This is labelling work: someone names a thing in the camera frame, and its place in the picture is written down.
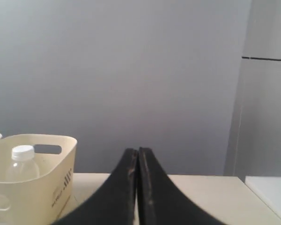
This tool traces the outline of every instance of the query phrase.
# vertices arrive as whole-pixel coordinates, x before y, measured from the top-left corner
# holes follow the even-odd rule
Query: water bottle
[[[6,172],[6,182],[20,182],[39,178],[39,167],[34,161],[34,147],[19,145],[12,149],[12,163]]]

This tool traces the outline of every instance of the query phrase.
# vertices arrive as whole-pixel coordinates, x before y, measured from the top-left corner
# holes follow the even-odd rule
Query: white bottle cap
[[[32,145],[19,145],[12,149],[11,158],[15,161],[26,161],[34,158]]]

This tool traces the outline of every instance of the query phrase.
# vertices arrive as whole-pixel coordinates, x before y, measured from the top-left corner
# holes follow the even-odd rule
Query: plastic bottle
[[[39,178],[39,167],[34,161],[34,147],[19,145],[12,149],[12,163],[6,172],[6,182],[20,182]]]

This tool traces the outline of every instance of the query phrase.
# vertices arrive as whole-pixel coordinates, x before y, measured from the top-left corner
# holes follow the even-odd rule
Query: gray wall
[[[281,60],[281,0],[253,0],[244,56]],[[226,175],[281,176],[281,61],[243,59]]]
[[[77,172],[149,146],[222,174],[250,0],[0,0],[0,132],[78,139]]]

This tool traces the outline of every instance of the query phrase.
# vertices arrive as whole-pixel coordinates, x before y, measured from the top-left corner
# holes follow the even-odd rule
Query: white countertop
[[[62,215],[90,197],[108,176],[75,173],[73,193]],[[281,219],[237,177],[170,175],[170,178],[187,197],[228,225],[281,225]],[[134,224],[138,225],[137,213],[135,218]]]
[[[281,177],[246,177],[246,185],[281,218]]]

